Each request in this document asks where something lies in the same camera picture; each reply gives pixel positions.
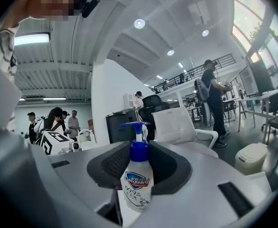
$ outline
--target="round ceiling light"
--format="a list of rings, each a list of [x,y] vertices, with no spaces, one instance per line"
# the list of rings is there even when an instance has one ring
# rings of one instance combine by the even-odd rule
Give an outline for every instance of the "round ceiling light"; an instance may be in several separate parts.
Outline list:
[[[174,53],[175,53],[174,50],[170,50],[170,51],[167,52],[167,55],[168,55],[168,56],[171,56],[171,55],[173,55]]]
[[[144,26],[145,26],[145,21],[143,19],[137,19],[135,22],[134,22],[134,26],[137,28],[137,29],[142,29]]]
[[[202,32],[202,36],[207,36],[210,32],[206,29]]]

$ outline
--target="hand soap bottle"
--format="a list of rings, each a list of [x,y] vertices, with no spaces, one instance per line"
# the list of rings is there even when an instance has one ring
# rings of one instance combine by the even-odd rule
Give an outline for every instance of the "hand soap bottle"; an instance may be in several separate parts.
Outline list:
[[[121,127],[135,126],[136,140],[130,146],[130,162],[121,177],[125,201],[131,209],[142,212],[151,200],[153,170],[148,161],[149,144],[142,140],[142,125],[124,123]]]

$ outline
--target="sneaker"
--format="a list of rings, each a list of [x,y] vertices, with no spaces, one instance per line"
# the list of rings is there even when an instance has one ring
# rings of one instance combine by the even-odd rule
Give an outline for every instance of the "sneaker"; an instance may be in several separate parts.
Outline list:
[[[220,136],[220,139],[224,139],[225,137],[230,135],[230,130],[226,131],[226,133],[224,135]]]
[[[226,143],[224,143],[224,142],[219,140],[219,141],[215,142],[214,147],[216,147],[216,148],[224,148],[224,147],[226,147]]]

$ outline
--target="railing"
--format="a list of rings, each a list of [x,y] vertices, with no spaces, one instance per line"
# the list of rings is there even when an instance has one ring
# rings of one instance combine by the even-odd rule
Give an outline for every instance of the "railing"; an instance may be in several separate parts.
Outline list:
[[[214,61],[218,62],[218,64],[216,65],[216,69],[224,68],[224,67],[227,67],[229,65],[236,63],[236,61],[231,53],[227,54],[223,57],[217,58],[217,59],[213,60],[213,62]],[[162,84],[155,86],[152,90],[156,94],[158,94],[162,91],[168,90],[177,85],[181,85],[191,79],[199,78],[202,76],[203,70],[204,70],[203,65],[195,67],[195,68],[187,71],[186,73],[181,73],[180,75],[173,77],[173,78],[167,80],[166,82],[163,82]]]

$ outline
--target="white ceiling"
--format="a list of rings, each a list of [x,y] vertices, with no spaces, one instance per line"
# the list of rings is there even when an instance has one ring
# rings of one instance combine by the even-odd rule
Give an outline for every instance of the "white ceiling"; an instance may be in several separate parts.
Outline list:
[[[19,63],[15,84],[25,97],[66,96],[88,101],[92,66],[106,58],[155,86],[162,82],[157,75],[171,78],[183,71],[178,62],[189,70],[190,57],[199,66],[208,58],[231,53],[232,0],[205,0],[210,14],[207,25],[195,25],[188,10],[198,1],[101,0],[86,19],[28,19],[17,35],[50,32],[51,40],[15,47]],[[143,29],[134,27],[138,18],[146,22]],[[202,37],[205,29],[210,34]],[[175,54],[169,57],[166,53],[171,48]]]

